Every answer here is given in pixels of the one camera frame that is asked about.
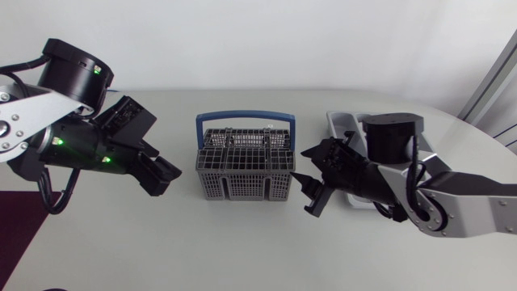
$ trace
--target robotic arm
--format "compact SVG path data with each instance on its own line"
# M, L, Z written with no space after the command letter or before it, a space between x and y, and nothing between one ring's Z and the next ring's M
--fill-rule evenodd
M14 75L45 63L38 86L25 85ZM0 74L16 82L0 86L0 162L38 183L50 213L65 208L80 170L130 174L151 196L161 195L181 175L143 140L157 118L131 97L97 116L113 73L89 53L49 39L42 57L2 67ZM73 169L55 204L45 165Z
M423 233L465 238L517 231L517 184L452 171L436 154L418 150L423 118L409 113L363 119L368 158L345 140L328 138L301 153L322 172L323 183L292 173L319 217L335 189L371 200L385 217L409 218Z

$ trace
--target basket handle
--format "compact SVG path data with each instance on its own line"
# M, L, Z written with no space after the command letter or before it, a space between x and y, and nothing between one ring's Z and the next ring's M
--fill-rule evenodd
M221 112L209 112L198 114L198 116L195 118L198 149L203 149L203 122L208 120L219 120L226 118L262 118L269 120L286 121L289 123L289 134L291 135L291 150L294 151L294 141L296 137L296 122L294 115L262 110L228 110Z

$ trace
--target gray plastic basket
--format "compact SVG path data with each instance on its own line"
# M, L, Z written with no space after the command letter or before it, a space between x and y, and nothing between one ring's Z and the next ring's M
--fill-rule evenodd
M287 129L207 129L203 122L236 117L287 121ZM196 118L197 170L207 200L286 201L295 170L294 116L264 111L226 111Z

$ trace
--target table surface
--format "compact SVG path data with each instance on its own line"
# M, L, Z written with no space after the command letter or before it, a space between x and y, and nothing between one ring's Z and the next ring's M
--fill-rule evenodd
M121 93L109 96L105 107ZM127 92L158 121L145 139L183 170L164 195L129 175L83 171L68 208L48 217L5 290L513 290L517 237L432 238L411 223L352 209L333 195L320 218L293 181L287 202L206 201L195 172L195 116L233 109L296 116L296 171L319 177L300 155L329 136L327 111L414 112L455 171L517 183L517 156L434 108L362 91ZM217 120L207 127L282 122ZM36 190L0 165L2 190ZM69 170L51 168L55 189Z

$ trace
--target wire grid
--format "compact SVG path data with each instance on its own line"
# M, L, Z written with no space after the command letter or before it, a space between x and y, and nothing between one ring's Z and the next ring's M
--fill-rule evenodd
M266 170L266 149L229 148L226 152L226 170Z
M276 174L269 178L271 181L269 200L270 201L286 201L289 194L289 186L291 185L290 174Z
M203 136L203 148L226 147L229 130L231 129L207 129Z
M271 129L269 131L269 146L271 148L285 148L291 147L291 136L286 129Z
M294 170L294 154L289 149L270 149L271 170Z
M264 200L264 175L228 175L230 200Z
M268 129L232 129L229 133L228 147L267 146Z
M286 201L295 167L290 146L285 129L207 129L196 164L206 199Z
M200 173L201 184L207 200L224 200L225 194L221 189L222 174Z
M213 148L213 149L203 149L198 150L197 154L197 169L207 170L207 169L224 169L225 161L224 161L224 150L222 148Z

